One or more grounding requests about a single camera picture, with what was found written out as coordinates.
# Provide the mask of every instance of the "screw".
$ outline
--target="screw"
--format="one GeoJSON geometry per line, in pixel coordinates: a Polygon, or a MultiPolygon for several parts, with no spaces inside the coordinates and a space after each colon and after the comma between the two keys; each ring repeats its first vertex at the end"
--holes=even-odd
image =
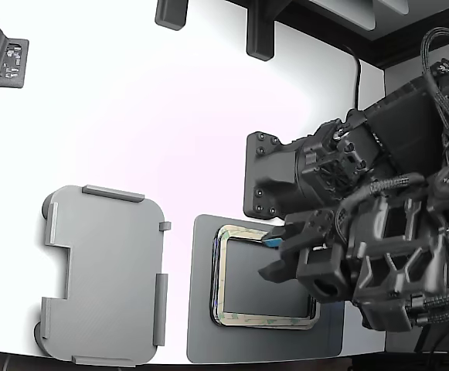
{"type": "Polygon", "coordinates": [[[345,152],[353,152],[355,150],[355,145],[353,143],[349,143],[345,147],[345,152]]]}
{"type": "Polygon", "coordinates": [[[356,168],[357,168],[358,170],[362,170],[362,169],[365,168],[365,167],[366,167],[366,162],[365,162],[365,160],[360,161],[360,163],[358,164],[358,166],[356,166],[356,168]]]}

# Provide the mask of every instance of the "white surface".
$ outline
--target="white surface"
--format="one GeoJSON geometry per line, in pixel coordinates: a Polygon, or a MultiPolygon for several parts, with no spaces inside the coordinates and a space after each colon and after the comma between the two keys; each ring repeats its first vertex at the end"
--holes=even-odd
{"type": "MultiPolygon", "coordinates": [[[[244,218],[247,135],[288,142],[352,105],[351,56],[277,24],[264,63],[245,53],[245,9],[192,0],[174,32],[154,23],[155,6],[0,1],[6,35],[30,39],[25,88],[0,90],[0,352],[40,355],[41,297],[63,296],[66,269],[66,255],[43,246],[41,205],[61,186],[92,184],[144,193],[172,221],[166,346],[152,362],[188,362],[193,221],[244,218]]],[[[364,64],[362,107],[382,96],[383,72],[364,64]]]]}

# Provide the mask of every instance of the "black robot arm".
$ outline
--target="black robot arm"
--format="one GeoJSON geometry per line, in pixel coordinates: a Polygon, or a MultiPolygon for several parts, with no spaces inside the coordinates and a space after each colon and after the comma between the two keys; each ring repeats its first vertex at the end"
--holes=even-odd
{"type": "Polygon", "coordinates": [[[262,240],[260,275],[297,279],[319,302],[351,301],[368,328],[449,321],[449,60],[345,122],[283,145],[247,139],[243,211],[283,226],[262,240]]]}

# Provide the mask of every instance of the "black bracket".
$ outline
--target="black bracket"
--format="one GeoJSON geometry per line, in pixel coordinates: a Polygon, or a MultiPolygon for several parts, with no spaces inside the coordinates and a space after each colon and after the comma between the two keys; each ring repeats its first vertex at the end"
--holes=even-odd
{"type": "Polygon", "coordinates": [[[248,8],[247,54],[259,60],[274,56],[274,20],[292,0],[251,0],[248,8]]]}
{"type": "Polygon", "coordinates": [[[155,23],[179,31],[186,24],[188,0],[158,0],[155,23]]]}

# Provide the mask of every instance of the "silver frame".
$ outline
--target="silver frame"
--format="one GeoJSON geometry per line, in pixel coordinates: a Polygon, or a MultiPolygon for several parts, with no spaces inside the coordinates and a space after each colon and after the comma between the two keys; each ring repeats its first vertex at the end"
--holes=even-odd
{"type": "Polygon", "coordinates": [[[246,240],[260,243],[260,240],[266,233],[267,232],[262,230],[253,230],[233,225],[225,225],[219,229],[214,241],[213,256],[212,310],[214,320],[225,326],[308,330],[312,328],[320,318],[319,303],[316,303],[314,318],[248,315],[224,311],[224,287],[226,285],[226,252],[228,240],[246,240]]]}

